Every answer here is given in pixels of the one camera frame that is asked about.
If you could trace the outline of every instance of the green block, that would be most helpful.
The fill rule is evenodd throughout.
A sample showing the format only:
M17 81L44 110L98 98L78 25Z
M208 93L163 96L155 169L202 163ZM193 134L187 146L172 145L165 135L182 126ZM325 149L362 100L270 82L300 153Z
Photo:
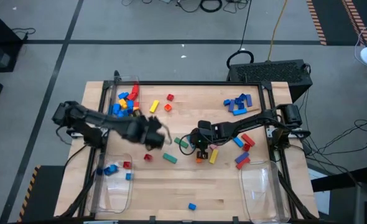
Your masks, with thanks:
M168 161L172 162L173 164L176 164L178 161L177 158L175 158L174 156L168 155L167 153L164 153L163 158L167 159Z
M175 138L175 139L174 139L174 142L175 142L175 143L177 143L177 144L179 144L179 141L180 141L180 139L179 139L179 138ZM188 148L189 144L188 144L188 143L186 143L186 142L184 142L184 140L182 140L182 141L181 141L181 146L182 146L182 147L184 147L184 148Z

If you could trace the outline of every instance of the yellow cable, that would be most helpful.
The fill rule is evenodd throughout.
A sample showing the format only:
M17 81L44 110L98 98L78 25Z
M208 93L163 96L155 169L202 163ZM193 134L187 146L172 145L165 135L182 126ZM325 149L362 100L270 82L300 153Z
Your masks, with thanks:
M275 25L275 29L273 29L273 34L272 34L272 40L271 40L271 46L269 47L269 53L268 53L268 59L271 57L271 52L272 52L272 46L273 46L273 39L275 38L275 32L276 32L276 29L279 25L279 22L281 20L281 17L283 15L283 12L284 12L284 9L286 8L286 4L287 4L287 1L288 0L284 0L284 4L283 4L283 8L282 8L282 11L281 11L281 14L279 15L279 18L277 18L277 22L276 22L276 25Z

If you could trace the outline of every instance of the wooden table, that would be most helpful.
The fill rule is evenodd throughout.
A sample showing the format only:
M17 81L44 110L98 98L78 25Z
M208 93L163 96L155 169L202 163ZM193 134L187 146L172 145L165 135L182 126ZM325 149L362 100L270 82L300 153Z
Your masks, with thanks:
M82 105L97 110L100 101L103 82L88 82L86 84ZM291 103L287 83L272 83L276 105ZM149 108L154 100L160 104L154 113L160 121L166 124L172 139L182 137L197 127L201 119L219 123L236 121L247 116L260 113L258 89L255 86L141 86L141 110L150 116ZM168 102L166 96L175 96L173 102ZM233 116L223 106L223 100L236 98L245 93L251 94L253 107L251 112ZM266 105L269 107L267 93L264 91ZM172 106L172 111L166 112L166 103ZM266 135L263 127L246 132L256 145L251 148L251 162L268 161ZM290 140L292 145L301 146L297 139ZM69 156L83 145L81 139L73 140ZM162 150L153 150L153 162L146 162L143 157L147 153L143 145L131 144L122 140L115 132L109 135L107 153L110 155L130 154L133 161L132 195L128 208L122 213L99 212L96 219L113 220L148 220L156 216L156 220L208 220L232 221L233 216L239 220L249 220L242 199L239 172L235 167L235 158L243 151L230 141L219 148L215 164L203 161L195 162L195 154L183 155L176 143L165 145ZM163 153L169 153L178 159L176 164L162 158ZM286 159L293 191L301 199L310 212L318 216L314 193L310 183L304 152L297 147L286 149ZM78 154L69 163L63 177L55 215L63 213L83 187L89 150ZM284 192L285 206L287 195ZM188 203L197 205L195 211L189 210ZM268 214L255 214L252 219Z

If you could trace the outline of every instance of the black metal frame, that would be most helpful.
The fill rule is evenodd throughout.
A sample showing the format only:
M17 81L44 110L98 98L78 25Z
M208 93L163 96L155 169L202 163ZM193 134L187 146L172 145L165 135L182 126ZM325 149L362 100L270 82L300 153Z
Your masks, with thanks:
M98 111L99 112L103 112L104 111L104 105L105 105L105 101L106 101L106 93L109 90L109 88L113 85L117 84L116 83L116 77L114 78L114 81L111 80L107 80L103 82L103 86L102 86L102 93L101 93L101 99L100 99L100 104L99 104L99 108ZM120 85L132 85L132 82L121 82L119 83ZM271 85L267 84L267 83L243 83L243 82L186 82L186 81L141 81L140 85L221 85L221 86L256 86L258 87L258 93L259 93L259 101L261 104L261 110L265 110L266 109L266 104L265 104L265 98L264 98L264 92L263 89L266 88L267 92L268 92L268 97L269 97L269 102L270 102L270 106L271 108L275 107L275 102L274 102L274 97L272 94L272 88ZM105 147L103 147L101 149L101 152L106 152L106 147L107 144L105 144ZM272 161L276 161L275 160L275 156L274 156L274 149L271 149L270 146L268 145L268 151L269 151L269 158ZM84 180L84 184L87 184L90 176L91 176L91 171L93 168L93 163L95 161L95 152L96 149L95 148L91 148L91 152L90 152L90 156L88 158L88 163L87 163L87 168L86 168L86 174L85 174L85 180ZM282 173L283 176L285 178L285 180L287 181L287 184L289 187L291 187L291 182L290 182L290 175L289 175L289 169L287 166L287 160L284 154L284 150L279 151L279 155L281 158L281 166L282 166ZM297 209L295 208L295 205L293 203L293 201L288 197L287 198L288 203L289 203L289 208L290 208L290 221L292 223L319 223L320 220L317 220L317 222L315 222L315 220L299 220L297 219ZM85 211L85 201L81 203L80 208L78 210L78 217L82 217L84 215L84 211ZM90 213L90 217L95 218L95 213ZM158 223L182 223L182 221L157 221ZM151 221L149 220L119 220L119 223L151 223ZM223 222L223 221L218 221L218 222L192 222L192 223L204 223L204 224L208 224L208 223L231 223L231 222ZM233 223L252 223L250 222L235 222L235 219L233 219Z

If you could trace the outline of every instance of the yellow block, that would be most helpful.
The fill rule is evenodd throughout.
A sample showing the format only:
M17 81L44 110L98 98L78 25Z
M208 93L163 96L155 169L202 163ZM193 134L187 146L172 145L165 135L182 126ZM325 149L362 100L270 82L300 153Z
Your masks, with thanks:
M214 164L214 162L216 160L216 155L218 155L218 150L217 149L214 149L213 150L213 153L211 154L211 157L210 157L210 163L211 164Z
M153 105L151 107L151 109L149 110L151 113L154 113L154 111L156 110L157 108L157 105L159 105L159 100L155 100L153 101Z
M119 100L119 104L122 107L122 109L127 109L127 103L124 99Z

